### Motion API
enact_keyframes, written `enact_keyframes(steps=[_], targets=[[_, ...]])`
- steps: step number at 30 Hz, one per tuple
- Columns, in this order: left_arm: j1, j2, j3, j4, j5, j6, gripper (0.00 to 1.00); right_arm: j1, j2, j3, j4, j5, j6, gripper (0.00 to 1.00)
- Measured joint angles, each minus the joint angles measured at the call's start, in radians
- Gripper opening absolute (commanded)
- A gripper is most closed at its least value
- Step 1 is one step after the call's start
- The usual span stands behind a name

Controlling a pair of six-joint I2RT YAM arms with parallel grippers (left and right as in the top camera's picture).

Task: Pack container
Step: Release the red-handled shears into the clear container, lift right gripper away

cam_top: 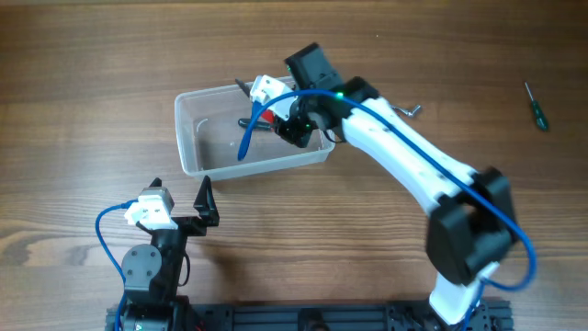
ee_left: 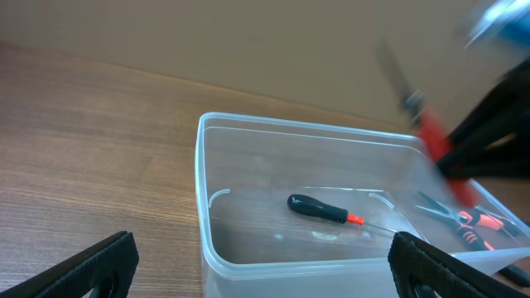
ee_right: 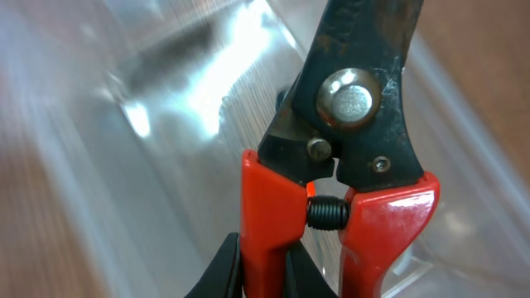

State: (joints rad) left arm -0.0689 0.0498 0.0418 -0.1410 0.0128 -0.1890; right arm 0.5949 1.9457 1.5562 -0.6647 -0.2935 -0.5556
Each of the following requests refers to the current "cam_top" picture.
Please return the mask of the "black handled screwdriver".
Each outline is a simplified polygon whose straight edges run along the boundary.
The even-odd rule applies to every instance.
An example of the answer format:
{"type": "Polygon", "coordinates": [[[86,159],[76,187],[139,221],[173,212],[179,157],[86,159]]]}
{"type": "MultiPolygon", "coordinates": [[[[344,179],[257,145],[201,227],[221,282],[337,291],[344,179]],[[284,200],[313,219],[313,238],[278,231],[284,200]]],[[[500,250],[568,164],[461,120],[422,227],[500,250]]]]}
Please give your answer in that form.
{"type": "Polygon", "coordinates": [[[250,126],[253,127],[254,130],[259,131],[272,131],[274,130],[274,125],[267,121],[258,120],[255,123],[252,123],[251,119],[241,118],[237,121],[238,125],[244,129],[249,128],[250,126]]]}

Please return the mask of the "green handled screwdriver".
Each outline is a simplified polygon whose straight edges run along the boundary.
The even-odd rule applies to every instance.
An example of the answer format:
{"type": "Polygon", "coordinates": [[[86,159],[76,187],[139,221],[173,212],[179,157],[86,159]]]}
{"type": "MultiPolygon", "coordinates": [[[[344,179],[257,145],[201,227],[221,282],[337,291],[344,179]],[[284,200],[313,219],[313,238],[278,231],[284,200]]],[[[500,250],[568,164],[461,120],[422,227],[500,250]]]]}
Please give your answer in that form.
{"type": "Polygon", "coordinates": [[[532,109],[537,127],[542,131],[548,131],[549,130],[548,120],[547,120],[542,108],[540,107],[538,101],[534,99],[532,91],[528,85],[528,82],[525,82],[525,88],[526,88],[526,92],[528,93],[529,98],[530,98],[530,107],[532,109]]]}

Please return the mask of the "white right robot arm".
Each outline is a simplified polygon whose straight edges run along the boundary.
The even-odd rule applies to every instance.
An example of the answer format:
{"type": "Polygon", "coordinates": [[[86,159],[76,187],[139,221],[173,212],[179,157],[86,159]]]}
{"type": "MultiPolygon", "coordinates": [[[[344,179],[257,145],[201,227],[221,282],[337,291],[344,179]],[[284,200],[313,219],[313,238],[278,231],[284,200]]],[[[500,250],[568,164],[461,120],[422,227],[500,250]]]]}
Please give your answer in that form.
{"type": "Polygon", "coordinates": [[[414,197],[428,217],[425,252],[437,271],[429,304],[447,326],[467,328],[485,287],[524,236],[510,184],[497,169],[478,172],[440,151],[404,122],[365,79],[345,81],[312,43],[285,60],[292,86],[268,75],[237,85],[252,103],[238,158],[249,150],[259,119],[299,148],[314,131],[331,131],[366,153],[414,197]]]}

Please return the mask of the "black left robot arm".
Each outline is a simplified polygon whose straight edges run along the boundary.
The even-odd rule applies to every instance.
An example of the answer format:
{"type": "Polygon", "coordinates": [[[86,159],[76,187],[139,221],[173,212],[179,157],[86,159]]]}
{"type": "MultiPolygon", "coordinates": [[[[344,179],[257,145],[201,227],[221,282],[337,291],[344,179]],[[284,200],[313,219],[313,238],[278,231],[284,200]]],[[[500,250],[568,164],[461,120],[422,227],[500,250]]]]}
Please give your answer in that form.
{"type": "Polygon", "coordinates": [[[128,224],[147,233],[151,241],[134,246],[122,260],[124,292],[114,317],[115,330],[206,328],[189,299],[177,290],[187,284],[181,273],[190,274],[188,237],[204,236],[219,225],[210,178],[203,178],[193,203],[196,216],[172,216],[174,206],[169,190],[156,178],[126,207],[128,224]]]}

